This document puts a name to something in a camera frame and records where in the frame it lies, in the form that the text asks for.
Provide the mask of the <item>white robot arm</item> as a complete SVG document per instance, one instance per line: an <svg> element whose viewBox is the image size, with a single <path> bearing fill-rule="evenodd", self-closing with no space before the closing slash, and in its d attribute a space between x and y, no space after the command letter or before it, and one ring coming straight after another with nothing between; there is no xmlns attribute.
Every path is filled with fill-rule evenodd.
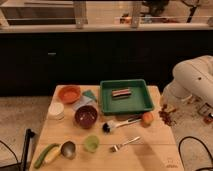
<svg viewBox="0 0 213 171"><path fill-rule="evenodd" d="M213 56L179 62L173 68L173 78L185 91L213 107Z"/></svg>

